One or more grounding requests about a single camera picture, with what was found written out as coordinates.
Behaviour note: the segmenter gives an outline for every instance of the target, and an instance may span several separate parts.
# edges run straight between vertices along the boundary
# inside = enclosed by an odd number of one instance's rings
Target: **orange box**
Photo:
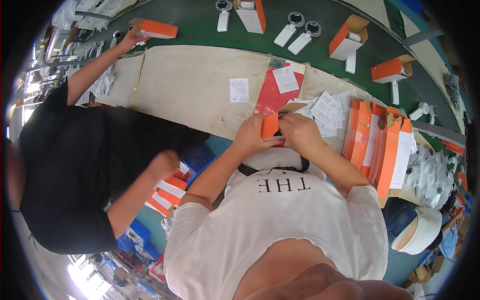
[[[414,60],[415,59],[410,55],[404,54],[392,60],[371,67],[370,73],[372,74],[372,81],[385,84],[388,82],[410,77],[411,75],[413,75],[413,70],[410,62]],[[402,71],[402,66],[403,69],[407,72],[407,76],[399,74]]]
[[[242,5],[248,5],[248,2],[253,2],[252,0],[242,0]],[[238,6],[238,1],[233,1],[233,7],[239,15],[245,29],[248,32],[252,33],[265,33],[265,28],[267,27],[267,22],[265,20],[264,7],[261,0],[255,1],[255,9],[247,10]]]
[[[176,38],[179,28],[170,24],[165,24],[142,18],[134,18],[130,22],[134,27],[133,32],[137,35],[146,34],[149,37],[170,39]]]
[[[398,116],[398,118],[395,118],[392,112],[387,110],[385,150],[376,180],[379,199],[387,197],[390,190],[398,150],[398,134],[401,121],[402,117]]]
[[[373,164],[373,156],[377,143],[378,121],[381,116],[385,116],[385,108],[371,102],[372,105],[372,121],[370,122],[370,133],[368,135],[368,145],[365,151],[365,158],[361,166],[361,172],[368,178],[370,169]]]
[[[168,205],[168,203],[165,203],[162,199],[159,199],[158,195],[156,195],[156,191],[152,191],[145,205],[158,211],[159,213],[166,216],[167,218],[173,217],[173,212],[172,212],[173,206]]]
[[[302,107],[307,106],[306,103],[289,102],[277,110],[273,115],[264,118],[262,123],[262,140],[280,140],[283,135],[273,136],[278,131],[278,116],[286,113],[294,113]]]
[[[343,156],[358,170],[365,159],[372,121],[370,101],[352,97]]]
[[[354,14],[348,17],[347,21],[328,45],[328,56],[336,60],[346,60],[357,51],[368,39],[366,28],[368,23],[370,23],[370,21]],[[360,42],[347,39],[348,32],[360,34]]]
[[[262,140],[271,138],[278,131],[278,111],[264,118],[262,123]]]

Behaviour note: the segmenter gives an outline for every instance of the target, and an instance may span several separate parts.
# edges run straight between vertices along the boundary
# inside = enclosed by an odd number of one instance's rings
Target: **black t-shirt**
[[[101,108],[67,106],[67,86],[46,98],[20,134],[25,163],[20,211],[34,238],[50,251],[115,251],[104,211],[110,194],[108,119]]]

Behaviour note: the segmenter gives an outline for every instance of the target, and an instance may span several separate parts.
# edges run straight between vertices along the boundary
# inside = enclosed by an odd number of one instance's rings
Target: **workbench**
[[[231,11],[230,23],[227,32],[217,32],[218,10],[214,3],[178,0],[178,1],[153,1],[113,21],[108,30],[96,33],[91,41],[109,41],[112,33],[120,30],[123,34],[128,29],[128,21],[133,17],[152,19],[178,26],[177,38],[170,40],[150,39],[146,47],[157,45],[202,45],[227,48],[239,48],[259,53],[269,53],[279,57],[298,62],[308,62],[314,68],[332,74],[337,78],[345,79],[373,97],[381,100],[387,106],[394,106],[390,101],[390,84],[374,83],[371,80],[370,67],[390,60],[402,54],[410,54],[397,39],[390,35],[384,28],[370,23],[367,25],[368,40],[357,51],[357,66],[355,74],[344,71],[344,62],[328,57],[328,44],[337,33],[345,20],[354,12],[339,2],[332,0],[318,1],[288,1],[264,0],[263,1],[266,31],[265,34],[248,33],[236,12]],[[314,38],[297,56],[273,43],[276,35],[288,23],[287,16],[292,11],[301,12],[306,20],[317,21],[322,27],[322,35]],[[295,39],[303,30],[298,30],[292,37]],[[454,117],[443,91],[438,83],[417,61],[412,62],[414,74],[399,82],[400,105],[405,111],[413,111],[419,101],[436,105],[438,116],[435,124],[461,132],[457,119]],[[422,116],[419,121],[427,122],[428,116]],[[437,140],[429,139],[432,146],[441,147]]]
[[[114,65],[117,79],[108,96],[96,102],[124,106],[233,140],[240,125],[252,115],[271,55],[208,46],[155,46],[144,54],[123,58]],[[249,102],[230,102],[229,80],[249,79]],[[300,99],[323,92],[351,89],[358,98],[386,106],[362,89],[327,72],[306,65]],[[343,149],[348,118],[336,137],[325,141]]]

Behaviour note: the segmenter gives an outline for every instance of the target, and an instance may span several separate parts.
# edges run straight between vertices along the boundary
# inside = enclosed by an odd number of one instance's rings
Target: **person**
[[[442,215],[431,208],[390,197],[382,209],[388,234],[388,246],[398,252],[419,254],[435,240]]]
[[[455,258],[463,247],[465,237],[458,237],[456,224],[465,214],[465,208],[450,218],[448,213],[442,214],[442,228],[436,239],[427,247],[428,250],[440,250],[448,259]]]
[[[82,67],[46,97],[8,146],[12,208],[50,251],[118,250],[115,239],[155,184],[179,167],[179,156],[209,136],[124,107],[74,105],[120,55],[147,39],[130,31]],[[105,212],[109,199],[113,204]]]
[[[262,141],[262,122],[247,119],[182,197],[164,257],[170,290],[184,300],[412,299],[380,280],[387,233],[367,178],[309,118],[280,118],[291,149]]]

